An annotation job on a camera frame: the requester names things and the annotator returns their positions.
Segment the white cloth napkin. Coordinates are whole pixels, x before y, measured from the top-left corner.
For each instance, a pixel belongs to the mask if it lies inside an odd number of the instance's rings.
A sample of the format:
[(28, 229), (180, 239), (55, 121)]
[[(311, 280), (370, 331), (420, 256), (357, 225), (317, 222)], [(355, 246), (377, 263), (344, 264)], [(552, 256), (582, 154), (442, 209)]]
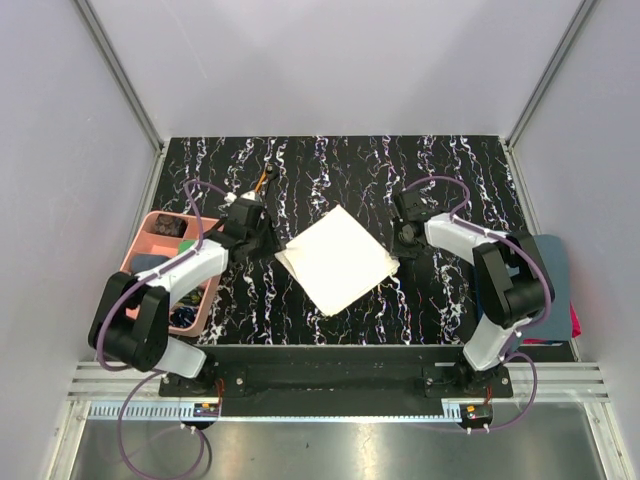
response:
[(399, 268), (340, 205), (290, 240), (275, 258), (325, 316), (346, 309)]

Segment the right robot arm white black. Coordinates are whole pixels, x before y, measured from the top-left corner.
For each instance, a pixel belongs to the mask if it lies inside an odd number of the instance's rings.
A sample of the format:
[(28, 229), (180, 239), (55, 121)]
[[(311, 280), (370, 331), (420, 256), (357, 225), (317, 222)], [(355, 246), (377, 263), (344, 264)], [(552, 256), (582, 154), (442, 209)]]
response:
[(393, 256), (415, 259), (438, 248), (474, 269), (481, 318), (444, 384), (476, 396), (497, 374), (515, 338), (551, 313), (555, 291), (537, 244), (524, 231), (499, 233), (431, 210), (416, 190), (398, 193), (393, 201)]

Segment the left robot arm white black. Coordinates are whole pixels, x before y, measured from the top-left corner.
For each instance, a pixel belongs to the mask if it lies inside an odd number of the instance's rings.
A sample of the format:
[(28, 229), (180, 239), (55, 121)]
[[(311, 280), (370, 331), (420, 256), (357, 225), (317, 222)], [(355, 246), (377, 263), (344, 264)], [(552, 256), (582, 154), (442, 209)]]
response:
[(198, 238), (188, 250), (138, 275), (109, 277), (88, 342), (108, 371), (178, 375), (190, 393), (203, 396), (214, 388), (216, 372), (205, 365), (202, 350), (170, 335), (171, 308), (228, 267), (271, 256), (281, 244), (264, 201), (252, 192), (231, 201), (211, 229), (205, 230), (200, 218), (196, 225)]

